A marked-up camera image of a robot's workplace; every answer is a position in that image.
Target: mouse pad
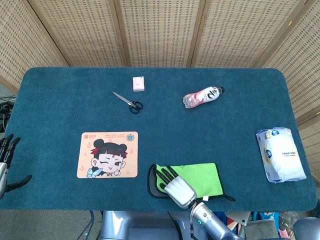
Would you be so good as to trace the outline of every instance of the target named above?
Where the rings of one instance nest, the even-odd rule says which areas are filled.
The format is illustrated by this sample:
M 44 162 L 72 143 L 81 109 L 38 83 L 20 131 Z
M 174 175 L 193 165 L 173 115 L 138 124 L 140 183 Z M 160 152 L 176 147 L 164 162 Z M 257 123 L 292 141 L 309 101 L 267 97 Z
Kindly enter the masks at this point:
M 84 132 L 76 176 L 80 179 L 135 178 L 138 175 L 138 133 Z

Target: plastic bottle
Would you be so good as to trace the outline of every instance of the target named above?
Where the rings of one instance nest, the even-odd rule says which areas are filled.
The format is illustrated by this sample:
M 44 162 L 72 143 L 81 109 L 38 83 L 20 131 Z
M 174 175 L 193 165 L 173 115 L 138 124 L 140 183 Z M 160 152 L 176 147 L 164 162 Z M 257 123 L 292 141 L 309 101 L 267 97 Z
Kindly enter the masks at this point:
M 224 87 L 210 86 L 195 93 L 189 93 L 183 97 L 183 103 L 186 109 L 192 109 L 196 106 L 216 100 L 225 92 Z

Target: scissor blade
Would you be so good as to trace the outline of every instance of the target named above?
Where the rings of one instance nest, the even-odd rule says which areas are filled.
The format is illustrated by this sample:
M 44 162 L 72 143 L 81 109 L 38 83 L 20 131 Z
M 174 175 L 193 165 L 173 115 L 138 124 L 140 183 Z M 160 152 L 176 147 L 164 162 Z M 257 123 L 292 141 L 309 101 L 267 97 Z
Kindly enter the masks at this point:
M 118 93 L 113 91 L 113 94 L 116 95 L 118 98 L 120 98 L 122 101 L 126 102 L 127 104 L 130 104 L 131 102 L 127 99 L 125 99 L 123 96 L 119 95 Z

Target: scissors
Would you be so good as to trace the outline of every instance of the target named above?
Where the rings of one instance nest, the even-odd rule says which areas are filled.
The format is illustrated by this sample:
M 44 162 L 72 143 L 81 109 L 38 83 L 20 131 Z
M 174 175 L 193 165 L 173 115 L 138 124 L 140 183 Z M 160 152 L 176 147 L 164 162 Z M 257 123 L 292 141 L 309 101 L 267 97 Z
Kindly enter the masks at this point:
M 144 108 L 141 102 L 129 101 L 114 91 L 113 94 L 120 98 L 122 101 L 126 102 L 129 105 L 130 112 L 132 112 L 133 114 L 138 114 L 140 110 Z

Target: small white box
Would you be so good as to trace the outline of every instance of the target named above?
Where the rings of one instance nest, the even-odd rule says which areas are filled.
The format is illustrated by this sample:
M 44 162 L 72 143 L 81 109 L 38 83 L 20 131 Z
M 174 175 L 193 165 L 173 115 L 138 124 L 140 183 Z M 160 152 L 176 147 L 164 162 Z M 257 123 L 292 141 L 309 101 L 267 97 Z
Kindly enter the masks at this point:
M 133 78 L 133 91 L 143 92 L 145 90 L 145 79 L 143 76 L 135 76 Z

